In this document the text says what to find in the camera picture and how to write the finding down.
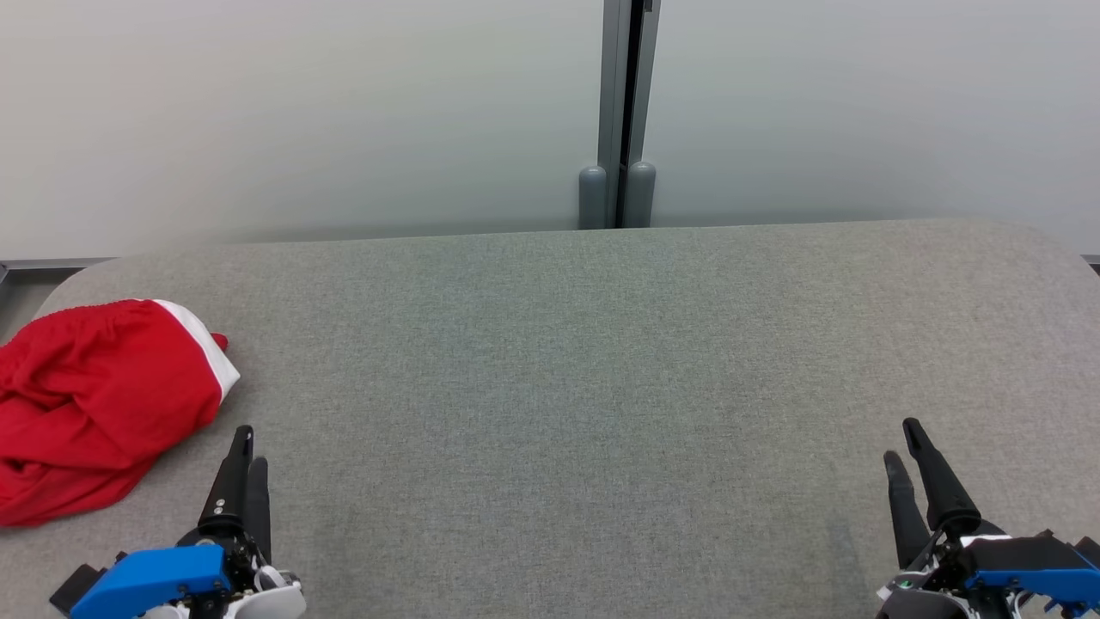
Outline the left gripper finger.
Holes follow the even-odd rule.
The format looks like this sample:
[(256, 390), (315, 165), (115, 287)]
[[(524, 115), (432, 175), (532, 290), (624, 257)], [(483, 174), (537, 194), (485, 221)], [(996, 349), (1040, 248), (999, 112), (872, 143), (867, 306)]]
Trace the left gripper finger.
[(270, 502), (270, 463), (258, 457), (251, 462), (245, 486), (245, 531), (258, 549), (264, 563), (272, 564), (272, 528)]
[(201, 533), (240, 533), (245, 530), (248, 475), (252, 462), (253, 428), (238, 425), (198, 518)]

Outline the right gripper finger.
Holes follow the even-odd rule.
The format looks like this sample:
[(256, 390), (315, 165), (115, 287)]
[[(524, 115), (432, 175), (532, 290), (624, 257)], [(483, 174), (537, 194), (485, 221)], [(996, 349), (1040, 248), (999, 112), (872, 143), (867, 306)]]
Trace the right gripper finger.
[(919, 465), (930, 528), (946, 537), (971, 537), (981, 524), (981, 513), (974, 499), (963, 488), (963, 483), (919, 419), (905, 419), (902, 430), (910, 455)]
[(931, 533), (920, 513), (913, 482), (895, 451), (886, 451), (883, 463), (888, 479), (887, 495), (893, 540), (895, 540), (897, 566), (900, 570), (924, 570), (928, 562), (927, 545)]

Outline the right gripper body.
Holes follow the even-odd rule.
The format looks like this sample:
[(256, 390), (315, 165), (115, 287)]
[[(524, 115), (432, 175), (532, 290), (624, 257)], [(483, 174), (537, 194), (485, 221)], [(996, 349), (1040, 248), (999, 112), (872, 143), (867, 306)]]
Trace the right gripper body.
[(982, 584), (966, 585), (958, 560), (975, 542), (1010, 540), (992, 524), (974, 537), (935, 531), (908, 568), (897, 573), (877, 595), (877, 619), (1020, 619), (1020, 592)]

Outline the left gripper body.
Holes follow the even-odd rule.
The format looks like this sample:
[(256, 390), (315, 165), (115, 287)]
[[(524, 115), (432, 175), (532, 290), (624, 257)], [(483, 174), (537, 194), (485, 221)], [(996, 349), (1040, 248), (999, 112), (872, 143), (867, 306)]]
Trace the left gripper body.
[(146, 619), (302, 619), (307, 603), (302, 581), (273, 567), (264, 546), (248, 532), (196, 529), (182, 543), (226, 549), (228, 583), (210, 594), (184, 594), (146, 611)]

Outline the red white basketball jersey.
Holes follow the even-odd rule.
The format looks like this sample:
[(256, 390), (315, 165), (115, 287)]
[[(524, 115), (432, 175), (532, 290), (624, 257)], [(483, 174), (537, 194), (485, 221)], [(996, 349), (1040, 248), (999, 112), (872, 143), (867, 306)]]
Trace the red white basketball jersey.
[(0, 346), (0, 528), (121, 501), (210, 425), (240, 372), (224, 334), (165, 299), (42, 316)]

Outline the grey partition base rail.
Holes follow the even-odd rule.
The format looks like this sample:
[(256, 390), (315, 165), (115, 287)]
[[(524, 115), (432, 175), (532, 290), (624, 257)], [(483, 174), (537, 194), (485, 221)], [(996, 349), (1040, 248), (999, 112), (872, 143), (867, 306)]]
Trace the grey partition base rail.
[(649, 279), (905, 279), (950, 277), (993, 279), (1068, 278), (1074, 273), (1093, 270), (1100, 264), (1070, 255), (1028, 259), (1025, 257), (952, 257), (930, 259), (842, 254), (813, 255), (809, 252), (777, 255), (732, 255), (704, 252), (700, 255), (610, 254), (578, 252), (503, 252), (501, 248), (435, 248), (342, 246), (342, 244), (248, 244), (197, 252), (143, 254), (118, 259), (13, 262), (11, 270), (47, 272), (51, 277), (70, 277), (90, 270), (94, 285), (118, 289), (168, 289), (184, 281), (218, 281), (244, 286), (248, 281), (279, 285), (361, 285), (374, 279), (522, 279), (522, 281), (649, 281)]

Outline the grey cylindrical post foot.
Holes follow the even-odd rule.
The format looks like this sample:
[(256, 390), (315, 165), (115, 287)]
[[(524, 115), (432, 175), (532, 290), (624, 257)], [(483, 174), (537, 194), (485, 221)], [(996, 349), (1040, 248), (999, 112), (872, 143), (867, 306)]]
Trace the grey cylindrical post foot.
[(622, 191), (622, 226), (649, 228), (651, 224), (656, 166), (639, 161), (632, 163), (626, 173), (626, 187)]
[(578, 173), (578, 229), (606, 226), (608, 173), (602, 166), (588, 166)]

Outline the grey partition post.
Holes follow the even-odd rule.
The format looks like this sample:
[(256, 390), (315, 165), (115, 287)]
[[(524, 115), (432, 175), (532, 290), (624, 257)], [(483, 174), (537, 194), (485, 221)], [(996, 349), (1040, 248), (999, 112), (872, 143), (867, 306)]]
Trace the grey partition post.
[(644, 159), (663, 0), (604, 0), (597, 162), (608, 173), (606, 226), (622, 226), (622, 191), (632, 163)]

